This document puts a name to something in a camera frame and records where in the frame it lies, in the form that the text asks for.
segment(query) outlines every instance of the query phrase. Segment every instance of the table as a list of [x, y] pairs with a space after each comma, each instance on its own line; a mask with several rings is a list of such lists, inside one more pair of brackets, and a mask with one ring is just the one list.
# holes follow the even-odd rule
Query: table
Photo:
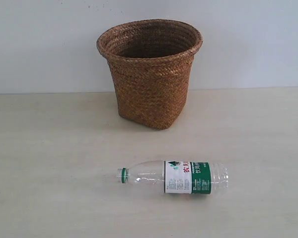
[[[120, 184], [148, 160], [219, 161], [229, 188]], [[174, 125], [122, 119], [114, 93], [0, 95], [0, 238], [298, 237], [298, 88], [189, 91]]]

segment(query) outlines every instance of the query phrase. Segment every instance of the bottle label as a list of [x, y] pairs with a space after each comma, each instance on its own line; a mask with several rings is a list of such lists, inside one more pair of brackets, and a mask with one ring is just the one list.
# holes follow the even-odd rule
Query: bottle label
[[165, 193], [211, 193], [209, 163], [164, 162]]

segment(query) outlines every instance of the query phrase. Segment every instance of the wicker basket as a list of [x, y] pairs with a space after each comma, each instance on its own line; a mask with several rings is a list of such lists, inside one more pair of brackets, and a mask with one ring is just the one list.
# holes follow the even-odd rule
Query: wicker basket
[[169, 128], [187, 98], [194, 54], [202, 36], [179, 21], [153, 19], [113, 27], [97, 40], [107, 59], [123, 118]]

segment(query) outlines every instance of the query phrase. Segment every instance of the bottle neck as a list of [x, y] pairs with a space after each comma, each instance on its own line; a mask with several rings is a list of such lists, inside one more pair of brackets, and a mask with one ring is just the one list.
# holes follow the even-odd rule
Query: bottle neck
[[118, 169], [117, 178], [118, 178], [119, 182], [127, 183], [128, 182], [128, 169], [127, 168]]

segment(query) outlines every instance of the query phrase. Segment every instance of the water bottle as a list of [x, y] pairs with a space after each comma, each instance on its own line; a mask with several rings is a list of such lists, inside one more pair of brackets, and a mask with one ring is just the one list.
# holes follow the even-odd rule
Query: water bottle
[[118, 180], [137, 186], [161, 186], [165, 193], [210, 194], [227, 188], [227, 168], [219, 163], [149, 161], [118, 169]]

